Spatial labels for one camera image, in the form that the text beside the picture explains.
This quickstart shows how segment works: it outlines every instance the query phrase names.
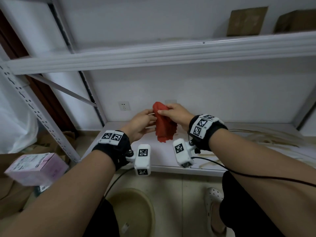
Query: electrical outlet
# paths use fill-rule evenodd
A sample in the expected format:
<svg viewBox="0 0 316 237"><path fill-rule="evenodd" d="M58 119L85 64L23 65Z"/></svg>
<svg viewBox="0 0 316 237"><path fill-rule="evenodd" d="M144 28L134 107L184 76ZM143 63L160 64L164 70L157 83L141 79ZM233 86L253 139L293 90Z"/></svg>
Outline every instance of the electrical outlet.
<svg viewBox="0 0 316 237"><path fill-rule="evenodd" d="M119 109L121 111L130 111L131 110L130 104L128 103L128 101L119 101L118 105L119 105Z"/></svg>
<svg viewBox="0 0 316 237"><path fill-rule="evenodd" d="M177 100L165 100L165 104L177 103Z"/></svg>

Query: white plastic bag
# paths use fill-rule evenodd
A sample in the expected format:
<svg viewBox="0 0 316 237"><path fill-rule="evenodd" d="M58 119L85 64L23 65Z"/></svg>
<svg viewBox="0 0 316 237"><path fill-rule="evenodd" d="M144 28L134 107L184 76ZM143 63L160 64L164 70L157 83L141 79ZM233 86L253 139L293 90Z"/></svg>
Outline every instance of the white plastic bag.
<svg viewBox="0 0 316 237"><path fill-rule="evenodd" d="M0 154L17 153L34 144L37 132L35 115L0 76Z"/></svg>

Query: red cloth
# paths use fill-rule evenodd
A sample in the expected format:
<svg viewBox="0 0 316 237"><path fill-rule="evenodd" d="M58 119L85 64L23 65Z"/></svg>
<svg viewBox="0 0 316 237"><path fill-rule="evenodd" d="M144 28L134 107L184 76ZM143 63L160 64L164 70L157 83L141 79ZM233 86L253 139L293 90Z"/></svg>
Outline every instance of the red cloth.
<svg viewBox="0 0 316 237"><path fill-rule="evenodd" d="M156 136L159 142L166 142L173 140L173 135L177 131L177 124L173 122L169 117L158 114L158 110L169 110L161 102L155 102L153 105L156 120Z"/></svg>

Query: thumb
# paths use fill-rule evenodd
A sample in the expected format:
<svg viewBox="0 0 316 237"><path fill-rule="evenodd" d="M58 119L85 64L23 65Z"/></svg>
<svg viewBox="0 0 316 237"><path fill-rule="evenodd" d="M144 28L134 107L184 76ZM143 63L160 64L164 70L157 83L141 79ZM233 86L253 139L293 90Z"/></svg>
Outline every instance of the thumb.
<svg viewBox="0 0 316 237"><path fill-rule="evenodd" d="M162 116L168 116L168 117L171 117L171 112L170 110L167 111L167 110L158 110L158 114L162 115Z"/></svg>

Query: pink box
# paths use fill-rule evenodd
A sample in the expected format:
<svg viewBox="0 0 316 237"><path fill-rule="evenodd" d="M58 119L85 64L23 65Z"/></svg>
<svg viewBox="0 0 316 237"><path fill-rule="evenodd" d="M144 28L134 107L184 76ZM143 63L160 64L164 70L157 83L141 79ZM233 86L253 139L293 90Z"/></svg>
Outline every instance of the pink box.
<svg viewBox="0 0 316 237"><path fill-rule="evenodd" d="M24 186L51 185L59 179L68 165L56 154L22 155L5 174Z"/></svg>

